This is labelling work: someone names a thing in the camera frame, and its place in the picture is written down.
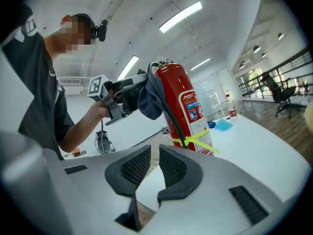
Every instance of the person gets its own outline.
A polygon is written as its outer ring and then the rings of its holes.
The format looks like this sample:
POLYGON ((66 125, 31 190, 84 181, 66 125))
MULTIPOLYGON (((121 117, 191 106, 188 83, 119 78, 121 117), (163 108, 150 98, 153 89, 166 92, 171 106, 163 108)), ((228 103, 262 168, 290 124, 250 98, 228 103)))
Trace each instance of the person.
POLYGON ((95 102, 76 124, 67 113, 65 90, 53 68, 60 54, 92 44, 96 28, 87 14, 66 15, 61 26, 49 36, 39 34, 32 10, 22 4, 15 29, 2 43, 2 50, 16 74, 34 95, 19 132, 36 140, 43 148, 54 150, 63 160, 59 146, 71 152, 108 117, 108 109, 95 102))

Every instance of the fire extinguisher label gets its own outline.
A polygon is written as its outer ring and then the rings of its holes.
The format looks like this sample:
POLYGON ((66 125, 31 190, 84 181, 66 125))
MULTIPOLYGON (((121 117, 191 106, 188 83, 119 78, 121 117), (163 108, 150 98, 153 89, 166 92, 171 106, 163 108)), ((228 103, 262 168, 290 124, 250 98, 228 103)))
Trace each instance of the fire extinguisher label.
MULTIPOLYGON (((203 132, 205 129, 209 129, 206 117, 203 114, 203 110, 201 108, 195 90, 182 92, 179 95, 179 102, 182 111, 184 112, 189 127, 189 131, 192 136, 203 132)), ((197 138, 197 140, 209 146, 212 146, 212 141, 209 132, 197 138)), ((209 154, 211 152, 210 150, 202 147, 201 145, 198 144, 194 145, 197 152, 203 154, 209 154)))

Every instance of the black hose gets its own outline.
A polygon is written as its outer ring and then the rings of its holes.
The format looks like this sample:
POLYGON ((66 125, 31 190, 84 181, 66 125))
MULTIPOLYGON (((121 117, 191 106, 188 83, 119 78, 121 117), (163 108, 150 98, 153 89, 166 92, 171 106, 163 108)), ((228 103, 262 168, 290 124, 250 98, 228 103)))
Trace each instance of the black hose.
POLYGON ((161 93, 160 89, 158 88, 156 79, 152 73, 152 67, 153 66, 158 66, 158 63, 153 62, 150 63, 147 67, 147 75, 148 75, 148 79, 151 83, 151 86, 153 88, 153 90, 155 91, 156 95, 158 96, 158 98, 161 100, 162 105, 164 110, 166 111, 167 115, 169 116, 170 120, 172 121, 178 135, 179 135, 179 139, 181 141, 182 147, 188 149, 188 147, 185 145, 185 140, 186 137, 184 135, 184 132, 182 131, 181 126, 179 125, 179 122, 177 121, 172 109, 170 108, 170 106, 167 104, 165 97, 163 96, 163 94, 161 93))

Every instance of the office chair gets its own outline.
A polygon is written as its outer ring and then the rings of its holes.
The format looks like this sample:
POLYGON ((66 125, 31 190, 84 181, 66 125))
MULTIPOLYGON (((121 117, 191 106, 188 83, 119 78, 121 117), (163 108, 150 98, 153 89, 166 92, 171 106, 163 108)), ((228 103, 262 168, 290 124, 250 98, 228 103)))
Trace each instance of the office chair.
POLYGON ((289 110, 289 108, 295 107, 294 105, 290 104, 290 97, 294 94, 295 87, 284 88, 283 85, 279 86, 268 73, 263 73, 262 76, 263 78, 261 79, 261 82, 263 82, 269 88, 269 90, 273 94, 274 101, 277 103, 277 112, 275 114, 275 117, 277 117, 278 113, 286 109, 289 113, 290 119, 291 111, 289 110))

